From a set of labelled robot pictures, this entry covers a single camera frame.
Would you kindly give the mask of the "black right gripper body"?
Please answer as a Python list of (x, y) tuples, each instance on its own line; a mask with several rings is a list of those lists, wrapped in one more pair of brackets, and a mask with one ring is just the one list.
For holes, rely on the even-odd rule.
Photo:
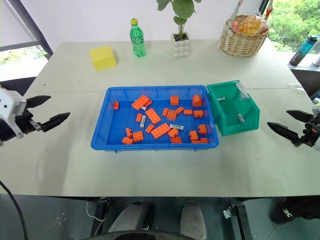
[(301, 121), (305, 125), (300, 140), (309, 147), (315, 148), (316, 145), (320, 144), (320, 114), (303, 113)]

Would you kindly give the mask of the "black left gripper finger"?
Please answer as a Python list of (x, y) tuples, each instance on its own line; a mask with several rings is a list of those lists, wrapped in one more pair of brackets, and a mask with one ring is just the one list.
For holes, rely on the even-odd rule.
[(52, 130), (53, 128), (63, 123), (70, 116), (70, 114), (71, 114), (70, 112), (60, 113), (58, 115), (51, 117), (45, 123), (39, 123), (40, 130), (44, 133), (48, 132), (49, 130)]
[(26, 109), (29, 108), (35, 108), (37, 106), (42, 105), (43, 103), (45, 103), (47, 100), (49, 100), (51, 98), (51, 96), (49, 95), (38, 95), (38, 96), (34, 96), (31, 98), (26, 99)]

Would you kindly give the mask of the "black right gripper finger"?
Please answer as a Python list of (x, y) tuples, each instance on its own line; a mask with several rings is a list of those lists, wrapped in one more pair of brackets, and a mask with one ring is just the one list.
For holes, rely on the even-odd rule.
[(303, 123), (307, 123), (313, 118), (312, 114), (309, 114), (309, 113), (304, 112), (302, 110), (287, 110), (286, 113), (288, 113), (294, 119), (296, 119), (300, 122), (303, 122)]
[(290, 140), (295, 147), (299, 147), (303, 144), (302, 140), (299, 138), (299, 135), (290, 130), (288, 127), (276, 122), (267, 122), (267, 125), (278, 135)]

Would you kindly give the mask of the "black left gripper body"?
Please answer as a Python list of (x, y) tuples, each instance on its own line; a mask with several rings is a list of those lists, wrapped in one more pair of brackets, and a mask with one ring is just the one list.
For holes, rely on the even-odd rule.
[(15, 117), (15, 123), (23, 134), (29, 134), (34, 131), (41, 131), (42, 126), (39, 122), (33, 120), (33, 114), (29, 110), (24, 110), (22, 115)]

